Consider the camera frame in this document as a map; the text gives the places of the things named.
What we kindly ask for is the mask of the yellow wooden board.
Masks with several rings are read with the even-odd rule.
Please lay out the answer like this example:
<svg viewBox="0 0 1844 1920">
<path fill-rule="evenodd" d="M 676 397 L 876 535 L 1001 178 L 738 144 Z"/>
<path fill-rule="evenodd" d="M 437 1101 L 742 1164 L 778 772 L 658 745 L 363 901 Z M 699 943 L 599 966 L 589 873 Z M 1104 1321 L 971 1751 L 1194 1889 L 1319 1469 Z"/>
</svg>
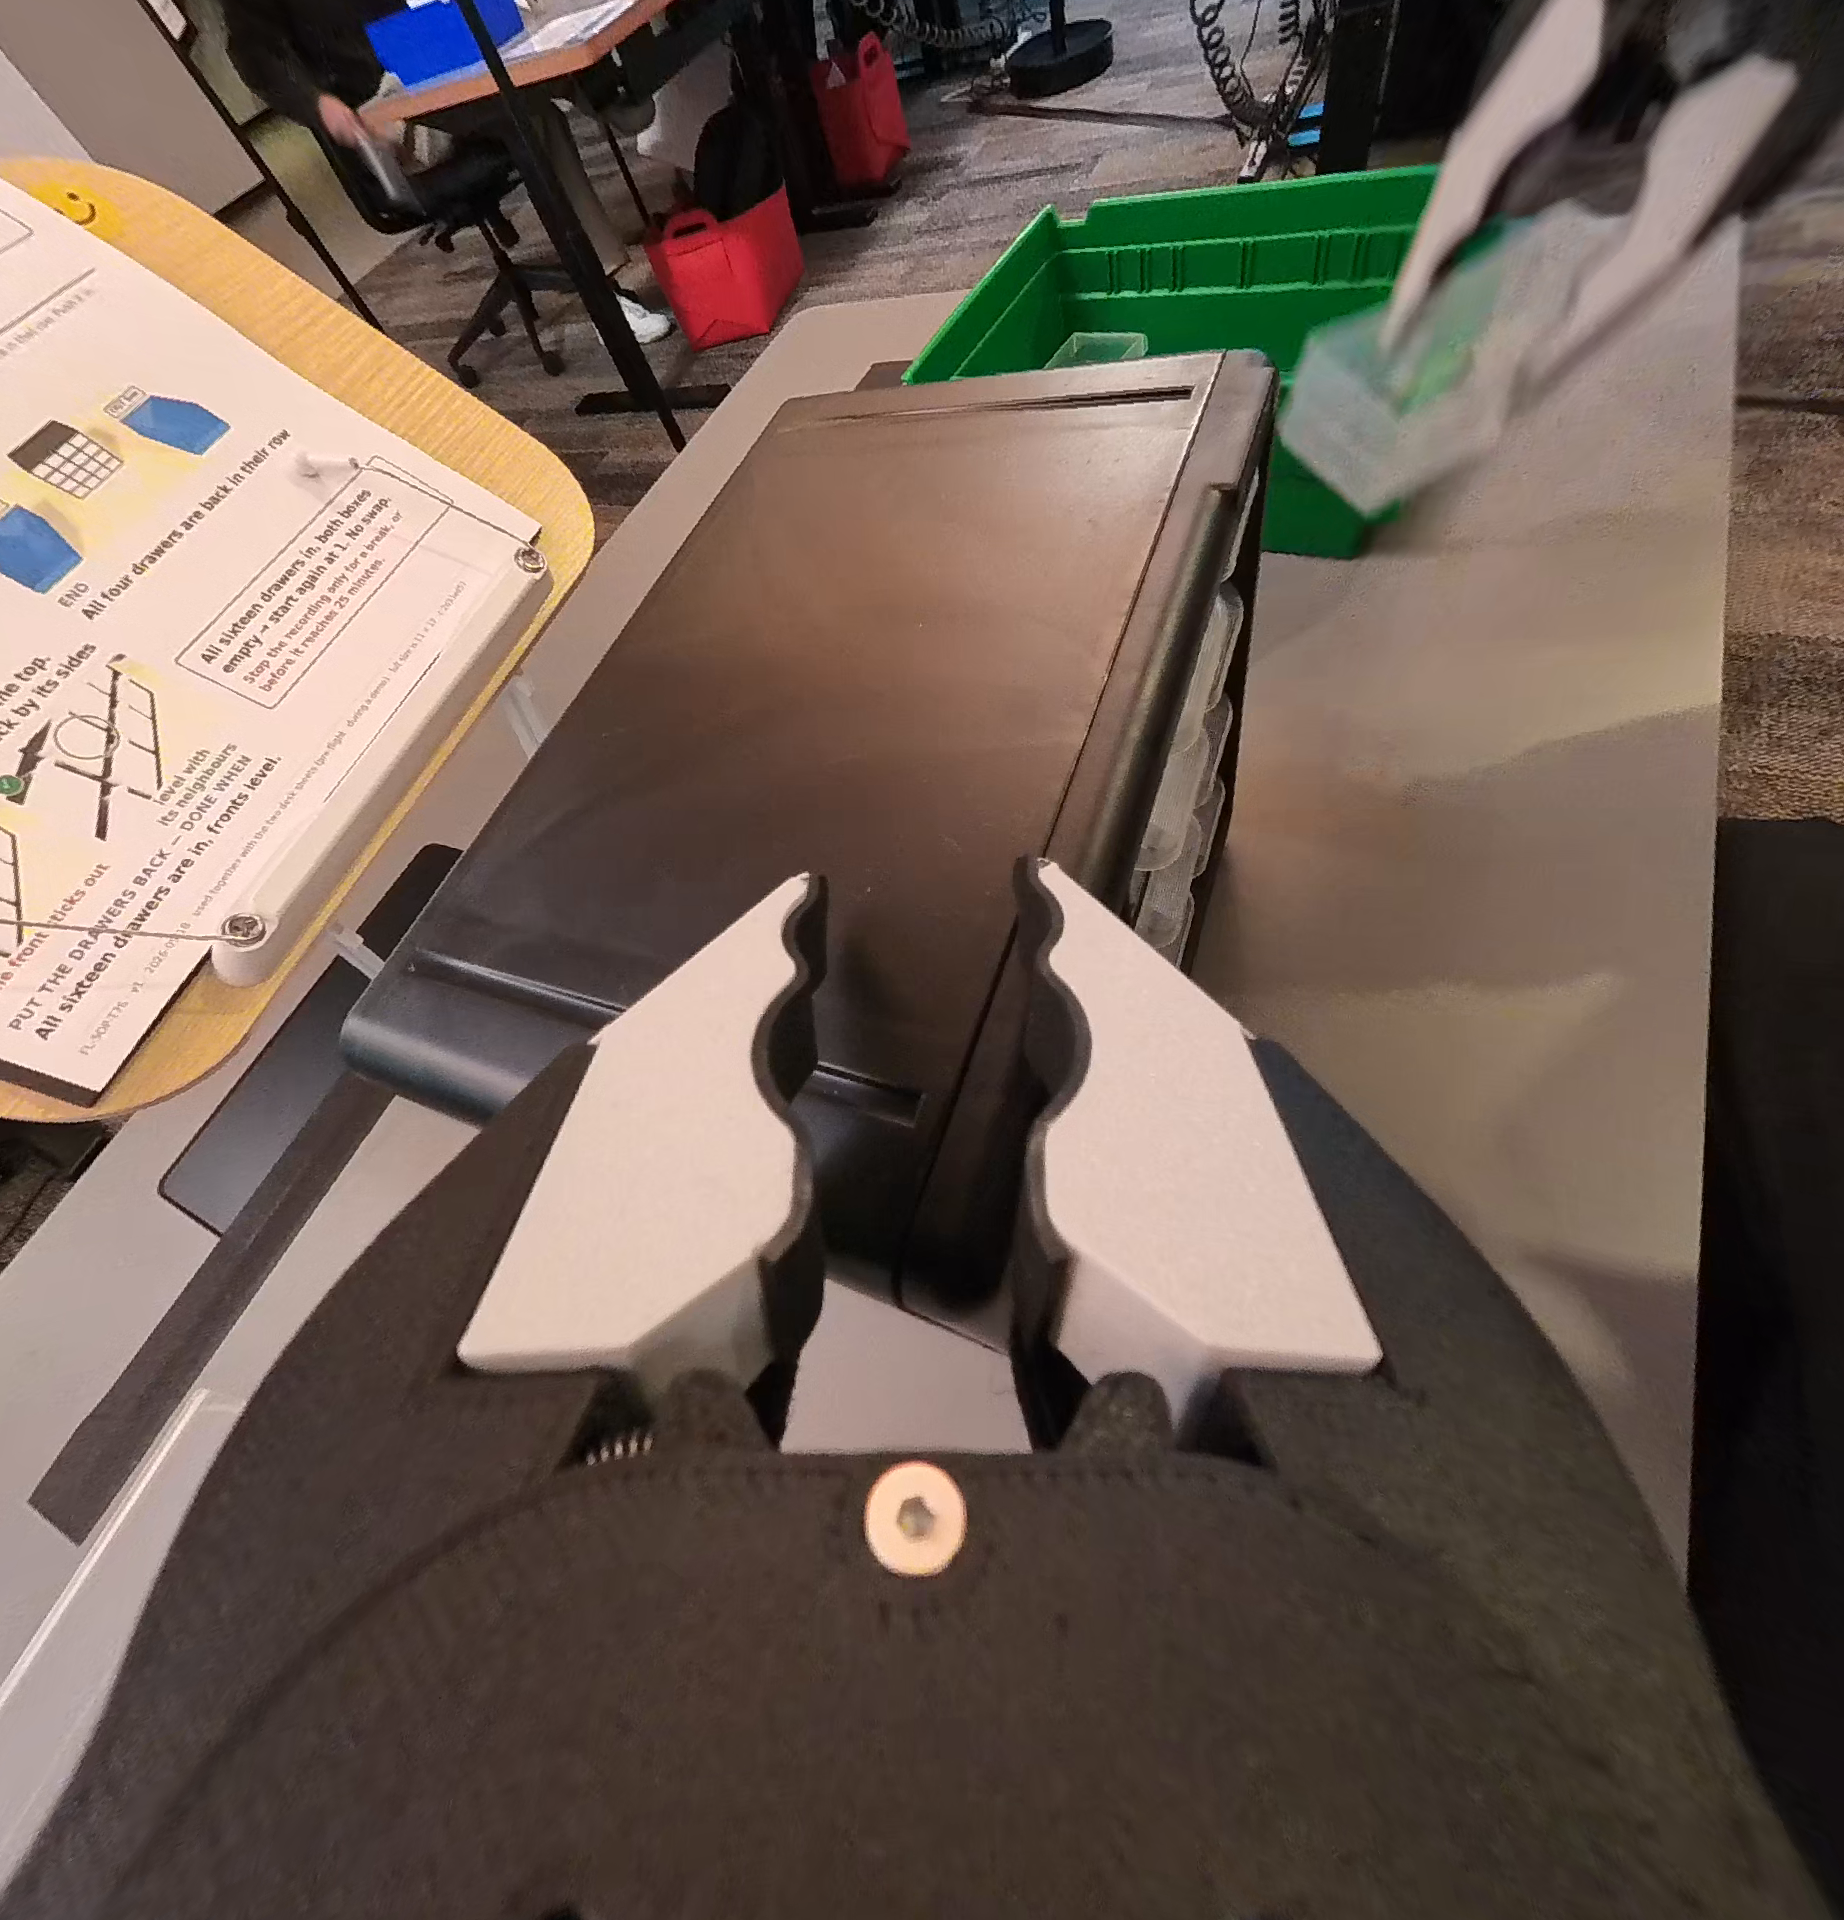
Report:
<svg viewBox="0 0 1844 1920">
<path fill-rule="evenodd" d="M 454 474 L 492 486 L 537 521 L 555 590 L 550 612 L 514 672 L 514 678 L 520 676 L 562 603 L 583 579 L 596 549 L 594 515 L 575 474 L 544 445 L 504 420 L 478 397 L 456 389 L 181 195 L 85 160 L 0 160 L 0 181 L 25 195 L 32 209 L 45 205 L 24 187 L 45 175 L 89 181 L 97 195 L 119 209 L 125 237 L 121 244 L 110 244 L 119 254 L 190 297 L 286 370 L 342 401 L 364 420 Z M 334 934 L 338 925 L 356 921 L 354 907 L 364 877 L 386 858 L 386 849 L 418 813 L 429 787 L 482 717 L 499 703 L 504 690 L 479 709 L 472 727 L 456 734 L 452 753 L 430 763 L 416 800 L 368 847 L 366 862 L 352 873 L 332 909 L 320 915 L 313 934 L 293 949 L 281 973 L 252 990 L 232 990 L 211 977 L 190 980 L 92 1109 L 77 1109 L 60 1097 L 0 1081 L 0 1122 L 79 1124 L 131 1116 L 230 1063 L 251 1040 L 260 1017 L 267 1012 L 292 973 L 307 964 L 315 943 Z"/>
</svg>

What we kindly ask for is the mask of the wooden desk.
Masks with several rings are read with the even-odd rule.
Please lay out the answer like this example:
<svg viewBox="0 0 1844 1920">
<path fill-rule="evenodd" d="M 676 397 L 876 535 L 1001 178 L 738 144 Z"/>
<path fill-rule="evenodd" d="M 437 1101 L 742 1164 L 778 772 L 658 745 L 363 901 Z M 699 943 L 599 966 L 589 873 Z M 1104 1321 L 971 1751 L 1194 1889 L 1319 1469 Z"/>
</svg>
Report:
<svg viewBox="0 0 1844 1920">
<path fill-rule="evenodd" d="M 358 110 L 359 121 L 370 131 L 383 133 L 489 101 L 501 84 L 529 88 L 573 79 L 618 55 L 639 33 L 658 26 L 670 11 L 670 3 L 621 3 L 560 15 L 429 84 L 393 84 L 381 99 Z"/>
</svg>

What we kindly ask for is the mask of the white drawer instruction sheet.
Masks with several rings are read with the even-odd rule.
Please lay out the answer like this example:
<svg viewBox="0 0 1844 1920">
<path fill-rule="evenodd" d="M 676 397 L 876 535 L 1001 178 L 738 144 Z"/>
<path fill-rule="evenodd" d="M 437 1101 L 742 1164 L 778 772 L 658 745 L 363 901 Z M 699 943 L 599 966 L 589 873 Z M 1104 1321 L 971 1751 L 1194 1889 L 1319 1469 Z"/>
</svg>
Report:
<svg viewBox="0 0 1844 1920">
<path fill-rule="evenodd" d="M 215 980 L 262 787 L 504 540 L 540 526 L 0 181 L 0 1081 L 92 1109 Z"/>
</svg>

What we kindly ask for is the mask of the bank of clear drawers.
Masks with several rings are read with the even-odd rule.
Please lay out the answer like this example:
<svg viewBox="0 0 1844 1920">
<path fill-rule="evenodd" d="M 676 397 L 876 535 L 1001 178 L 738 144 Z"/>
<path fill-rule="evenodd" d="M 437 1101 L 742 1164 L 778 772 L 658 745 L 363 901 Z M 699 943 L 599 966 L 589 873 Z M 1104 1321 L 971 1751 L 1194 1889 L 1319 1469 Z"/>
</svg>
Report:
<svg viewBox="0 0 1844 1920">
<path fill-rule="evenodd" d="M 1239 686 L 1247 681 L 1261 491 L 1263 485 L 1255 478 L 1242 498 L 1240 529 L 1197 639 L 1163 776 L 1126 889 L 1126 917 L 1133 931 L 1174 966 L 1180 966 L 1194 932 L 1196 886 L 1215 854 L 1227 794 L 1222 765 L 1239 730 Z"/>
</svg>

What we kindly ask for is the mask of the black desk leg frame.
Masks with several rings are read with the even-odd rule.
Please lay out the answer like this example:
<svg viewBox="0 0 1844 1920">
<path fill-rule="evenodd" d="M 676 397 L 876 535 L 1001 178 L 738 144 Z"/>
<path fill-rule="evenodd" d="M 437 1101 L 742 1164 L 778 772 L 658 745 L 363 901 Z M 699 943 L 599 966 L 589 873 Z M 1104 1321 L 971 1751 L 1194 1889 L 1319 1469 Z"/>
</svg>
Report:
<svg viewBox="0 0 1844 1920">
<path fill-rule="evenodd" d="M 499 51 L 499 44 L 489 33 L 478 4 L 460 3 L 458 11 L 506 114 L 506 144 L 525 178 L 529 201 L 550 237 L 560 264 L 575 282 L 575 291 L 587 314 L 589 327 L 598 333 L 607 358 L 621 376 L 620 392 L 589 392 L 576 401 L 576 414 L 581 419 L 648 417 L 663 424 L 675 452 L 686 450 L 688 435 L 684 434 L 675 407 L 682 406 L 686 411 L 714 411 L 718 404 L 731 394 L 731 389 L 723 381 L 688 387 L 682 391 L 663 389 L 648 360 L 645 348 L 635 337 L 635 331 L 621 312 L 614 286 L 605 275 L 599 255 L 589 240 L 589 231 L 555 169 L 550 146 L 546 144 L 544 133 L 540 133 L 540 117 L 527 105 L 525 95 L 514 84 Z"/>
</svg>

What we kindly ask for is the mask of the black office chair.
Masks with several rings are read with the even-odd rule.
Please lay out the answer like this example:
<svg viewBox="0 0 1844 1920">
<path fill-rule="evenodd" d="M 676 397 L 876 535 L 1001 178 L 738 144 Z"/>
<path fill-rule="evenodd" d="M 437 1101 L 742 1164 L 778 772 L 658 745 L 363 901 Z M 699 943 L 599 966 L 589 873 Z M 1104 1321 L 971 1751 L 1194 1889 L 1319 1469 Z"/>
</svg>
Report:
<svg viewBox="0 0 1844 1920">
<path fill-rule="evenodd" d="M 506 201 L 520 191 L 523 181 L 509 160 L 473 151 L 410 177 L 397 148 L 376 136 L 366 136 L 359 146 L 345 146 L 315 122 L 311 137 L 332 166 L 363 226 L 381 237 L 412 239 L 437 254 L 454 254 L 458 235 L 479 237 L 492 261 L 492 279 L 446 355 L 446 366 L 463 389 L 475 389 L 479 381 L 478 370 L 470 362 L 472 352 L 487 342 L 504 340 L 508 322 L 518 324 L 544 376 L 566 371 L 563 356 L 544 342 L 537 298 L 570 294 L 575 282 L 555 261 L 517 257 L 520 243 Z"/>
</svg>

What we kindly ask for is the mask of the green plastic bin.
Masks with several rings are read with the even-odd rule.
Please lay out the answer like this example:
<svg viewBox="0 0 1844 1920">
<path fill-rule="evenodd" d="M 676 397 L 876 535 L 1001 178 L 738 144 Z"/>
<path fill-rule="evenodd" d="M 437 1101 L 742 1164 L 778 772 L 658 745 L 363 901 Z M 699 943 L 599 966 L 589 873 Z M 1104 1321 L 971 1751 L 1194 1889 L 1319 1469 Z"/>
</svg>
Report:
<svg viewBox="0 0 1844 1920">
<path fill-rule="evenodd" d="M 1042 371 L 1077 333 L 1137 333 L 1151 358 L 1257 352 L 1288 387 L 1317 327 L 1391 298 L 1436 181 L 1413 166 L 1046 209 L 906 381 Z"/>
</svg>

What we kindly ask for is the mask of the red bag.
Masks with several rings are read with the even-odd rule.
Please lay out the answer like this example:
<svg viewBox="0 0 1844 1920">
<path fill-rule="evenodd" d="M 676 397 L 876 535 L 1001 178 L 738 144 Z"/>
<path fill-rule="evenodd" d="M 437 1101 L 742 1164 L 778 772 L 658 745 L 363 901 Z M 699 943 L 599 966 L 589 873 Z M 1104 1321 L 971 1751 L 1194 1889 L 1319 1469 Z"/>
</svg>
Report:
<svg viewBox="0 0 1844 1920">
<path fill-rule="evenodd" d="M 649 231 L 648 261 L 699 355 L 764 340 L 806 272 L 785 187 L 726 221 L 702 209 L 673 213 Z"/>
<path fill-rule="evenodd" d="M 901 88 L 887 44 L 874 30 L 809 66 L 809 87 L 835 183 L 880 193 L 911 153 Z"/>
</svg>

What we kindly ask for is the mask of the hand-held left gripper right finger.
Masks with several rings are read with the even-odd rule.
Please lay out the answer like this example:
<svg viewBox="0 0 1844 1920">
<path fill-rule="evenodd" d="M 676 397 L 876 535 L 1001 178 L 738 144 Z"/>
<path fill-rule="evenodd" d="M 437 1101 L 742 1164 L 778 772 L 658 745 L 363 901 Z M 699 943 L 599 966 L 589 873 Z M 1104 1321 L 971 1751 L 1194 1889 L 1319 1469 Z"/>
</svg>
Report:
<svg viewBox="0 0 1844 1920">
<path fill-rule="evenodd" d="M 1043 1096 L 1013 1344 L 1199 1405 L 1231 1372 L 1370 1379 L 1383 1348 L 1254 1037 L 1047 858 L 1013 875 Z"/>
</svg>

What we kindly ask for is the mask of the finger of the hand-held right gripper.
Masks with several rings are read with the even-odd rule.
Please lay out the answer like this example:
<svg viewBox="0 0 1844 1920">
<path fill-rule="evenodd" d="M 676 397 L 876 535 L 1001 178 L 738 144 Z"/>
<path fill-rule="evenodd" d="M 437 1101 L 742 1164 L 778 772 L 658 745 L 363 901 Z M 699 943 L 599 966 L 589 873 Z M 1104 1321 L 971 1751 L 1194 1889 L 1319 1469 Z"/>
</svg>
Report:
<svg viewBox="0 0 1844 1920">
<path fill-rule="evenodd" d="M 1605 63 L 1607 3 L 1544 3 L 1452 133 L 1385 307 L 1401 346 L 1438 276 L 1482 226 L 1518 157 L 1582 101 Z"/>
<path fill-rule="evenodd" d="M 1578 276 L 1563 320 L 1529 360 L 1532 378 L 1559 378 L 1679 272 L 1724 216 L 1754 148 L 1797 88 L 1790 63 L 1741 59 L 1677 96 L 1650 146 L 1627 220 Z"/>
</svg>

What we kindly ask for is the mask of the black round floor base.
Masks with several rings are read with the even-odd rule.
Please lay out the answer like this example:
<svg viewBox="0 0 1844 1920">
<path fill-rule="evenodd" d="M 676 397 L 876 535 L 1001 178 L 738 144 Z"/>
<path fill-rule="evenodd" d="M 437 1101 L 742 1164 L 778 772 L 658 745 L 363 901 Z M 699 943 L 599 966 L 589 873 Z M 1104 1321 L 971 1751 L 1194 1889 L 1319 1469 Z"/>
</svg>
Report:
<svg viewBox="0 0 1844 1920">
<path fill-rule="evenodd" d="M 1106 17 L 1076 17 L 1066 3 L 1042 4 L 1042 30 L 1008 49 L 1003 75 L 1021 103 L 1046 103 L 1093 84 L 1113 61 L 1113 28 Z"/>
</svg>

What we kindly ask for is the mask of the person's black clothing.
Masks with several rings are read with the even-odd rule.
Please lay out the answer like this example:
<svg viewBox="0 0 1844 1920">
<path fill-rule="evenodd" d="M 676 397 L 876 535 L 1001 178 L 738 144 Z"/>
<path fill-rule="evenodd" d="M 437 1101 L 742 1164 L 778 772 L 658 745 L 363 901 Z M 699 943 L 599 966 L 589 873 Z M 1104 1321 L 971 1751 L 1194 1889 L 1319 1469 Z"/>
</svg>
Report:
<svg viewBox="0 0 1844 1920">
<path fill-rule="evenodd" d="M 1718 827 L 1687 1588 L 1844 1917 L 1844 825 Z"/>
</svg>

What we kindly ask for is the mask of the white clamp bar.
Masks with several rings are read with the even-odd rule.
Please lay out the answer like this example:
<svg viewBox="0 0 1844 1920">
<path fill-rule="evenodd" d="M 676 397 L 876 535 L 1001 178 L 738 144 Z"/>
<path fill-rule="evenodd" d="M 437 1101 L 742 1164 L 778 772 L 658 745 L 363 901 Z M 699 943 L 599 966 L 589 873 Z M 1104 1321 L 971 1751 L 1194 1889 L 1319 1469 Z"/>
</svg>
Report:
<svg viewBox="0 0 1844 1920">
<path fill-rule="evenodd" d="M 553 590 L 543 543 L 504 540 L 495 573 L 451 592 L 328 745 L 262 787 L 256 823 L 238 827 L 235 858 L 200 911 L 215 980 L 252 990 L 282 971 L 430 763 L 514 678 Z"/>
</svg>

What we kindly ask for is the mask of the blue box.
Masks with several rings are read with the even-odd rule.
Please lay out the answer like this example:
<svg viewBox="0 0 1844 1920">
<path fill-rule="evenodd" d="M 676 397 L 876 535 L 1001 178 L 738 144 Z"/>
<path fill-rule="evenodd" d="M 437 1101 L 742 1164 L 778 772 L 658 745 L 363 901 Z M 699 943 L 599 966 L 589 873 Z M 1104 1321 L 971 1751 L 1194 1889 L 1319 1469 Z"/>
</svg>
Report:
<svg viewBox="0 0 1844 1920">
<path fill-rule="evenodd" d="M 413 92 L 489 65 L 466 9 L 473 9 L 497 51 L 508 61 L 529 37 L 529 17 L 517 3 L 424 3 L 381 14 L 363 33 L 381 73 L 397 91 Z"/>
</svg>

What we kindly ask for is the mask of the black drawer cabinet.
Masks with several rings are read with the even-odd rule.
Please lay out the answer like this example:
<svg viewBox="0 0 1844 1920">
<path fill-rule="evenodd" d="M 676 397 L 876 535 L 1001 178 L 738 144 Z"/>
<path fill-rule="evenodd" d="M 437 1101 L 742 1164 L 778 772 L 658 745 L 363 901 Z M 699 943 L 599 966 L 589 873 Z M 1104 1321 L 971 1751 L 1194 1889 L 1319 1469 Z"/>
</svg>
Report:
<svg viewBox="0 0 1844 1920">
<path fill-rule="evenodd" d="M 1013 868 L 1111 913 L 1255 478 L 1257 352 L 789 401 L 363 992 L 348 1065 L 485 1124 L 779 882 L 829 882 L 831 1257 L 990 1315 L 1039 1109 Z"/>
</svg>

